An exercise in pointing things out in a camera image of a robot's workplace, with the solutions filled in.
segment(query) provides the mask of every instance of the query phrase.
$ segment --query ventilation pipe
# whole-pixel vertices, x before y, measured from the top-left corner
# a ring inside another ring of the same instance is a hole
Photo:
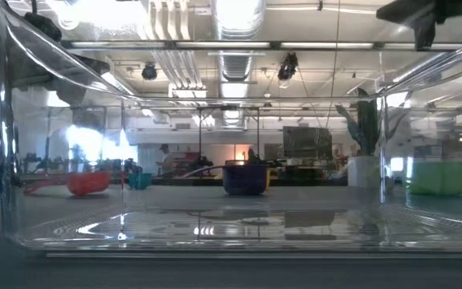
[[[252,40],[259,33],[265,17],[265,0],[212,0],[212,12],[218,40]],[[249,85],[243,82],[251,79],[253,57],[223,55],[223,51],[221,54],[218,63],[222,97],[246,97]],[[241,112],[224,113],[226,126],[237,126],[240,119]]]

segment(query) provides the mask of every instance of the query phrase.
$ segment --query purple bowl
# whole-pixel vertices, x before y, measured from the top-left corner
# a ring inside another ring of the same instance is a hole
[[[224,189],[230,196],[259,196],[266,189],[266,165],[226,165]]]

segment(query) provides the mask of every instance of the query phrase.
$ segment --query ceiling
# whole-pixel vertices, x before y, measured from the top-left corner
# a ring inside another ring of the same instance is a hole
[[[38,1],[38,11],[58,22],[58,11],[51,4],[58,0]],[[104,3],[112,0],[96,1],[94,9],[98,16],[81,13],[79,25],[72,30],[63,31],[63,39],[102,41],[102,40],[140,40],[136,33],[134,19],[140,19],[134,10],[126,10],[126,2],[116,11],[105,9]],[[318,11],[317,0],[267,0],[265,20],[257,40],[261,41],[337,41],[337,42],[413,42],[413,31],[404,26],[378,20],[375,12],[392,0],[325,0],[323,10]],[[20,14],[30,9],[29,0],[9,1],[12,9]],[[189,25],[192,39],[213,40],[212,16],[209,0],[192,0]],[[462,17],[448,19],[437,27],[435,43],[462,42]],[[168,80],[159,68],[158,77],[153,81],[142,78],[141,72],[147,62],[154,62],[150,51],[94,51],[85,55],[103,61],[110,59],[115,64],[114,74],[130,88],[143,97],[166,96]],[[416,51],[300,51],[297,52],[299,68],[288,88],[278,84],[278,68],[284,59],[285,51],[265,51],[255,56],[253,84],[249,86],[249,98],[263,98],[266,93],[272,98],[318,98],[345,96],[352,88],[360,86],[367,92],[375,92],[374,79],[381,75],[396,75],[405,67],[410,67],[435,52]],[[208,89],[208,98],[219,97],[219,74],[217,56],[207,51],[195,51],[198,70]],[[411,106],[424,108],[432,100],[438,100],[440,108],[462,106],[462,77],[450,83],[415,92]],[[326,99],[316,106],[330,107]],[[302,102],[284,104],[301,107]]]

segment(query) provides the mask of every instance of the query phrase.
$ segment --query transparent acrylic box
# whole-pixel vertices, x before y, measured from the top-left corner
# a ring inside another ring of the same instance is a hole
[[[276,35],[295,12],[253,2],[229,29],[224,0],[215,27],[198,2],[98,2],[130,13],[105,24],[76,19],[88,4],[0,1],[5,234],[52,254],[462,252],[462,36],[377,47],[332,9],[338,37]],[[278,83],[286,51],[318,68]],[[150,62],[158,79],[137,80]]]

